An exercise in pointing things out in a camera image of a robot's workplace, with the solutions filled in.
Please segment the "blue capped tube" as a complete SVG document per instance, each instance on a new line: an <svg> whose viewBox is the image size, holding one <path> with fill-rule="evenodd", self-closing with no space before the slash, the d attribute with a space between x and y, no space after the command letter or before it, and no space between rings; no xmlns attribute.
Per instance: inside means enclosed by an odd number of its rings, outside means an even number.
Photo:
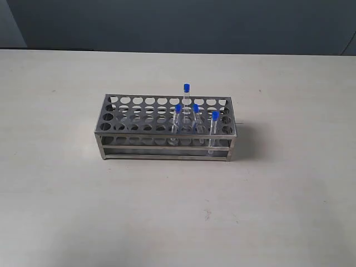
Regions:
<svg viewBox="0 0 356 267"><path fill-rule="evenodd" d="M184 84L184 95L183 95L183 123L189 123L189 114L190 114L190 85L188 83Z"/></svg>
<svg viewBox="0 0 356 267"><path fill-rule="evenodd" d="M209 148L215 146L216 139L214 136L216 135L217 132L217 121L219 119L219 112L218 111L213 111L211 114L211 124L210 124L210 139L209 139Z"/></svg>
<svg viewBox="0 0 356 267"><path fill-rule="evenodd" d="M197 134L203 134L204 127L202 125L202 119L200 116L199 105L193 104L192 111L193 111L193 116L194 116L194 130Z"/></svg>
<svg viewBox="0 0 356 267"><path fill-rule="evenodd" d="M175 105L175 109L174 109L174 116L172 120L172 129L171 129L171 133L174 135L177 134L179 130L180 113L181 113L181 105L177 104Z"/></svg>

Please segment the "stainless steel test tube rack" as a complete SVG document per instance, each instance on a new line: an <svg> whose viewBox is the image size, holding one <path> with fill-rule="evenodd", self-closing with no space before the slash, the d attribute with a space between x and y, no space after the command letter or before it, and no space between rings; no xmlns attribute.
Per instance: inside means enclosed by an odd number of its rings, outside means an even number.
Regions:
<svg viewBox="0 0 356 267"><path fill-rule="evenodd" d="M183 96L106 94L94 131L105 159L229 161L238 136L230 97L191 96L189 123L183 123ZM175 105L181 105L172 134ZM204 133L194 130L193 104L199 105ZM209 148L211 114L219 112L215 146Z"/></svg>

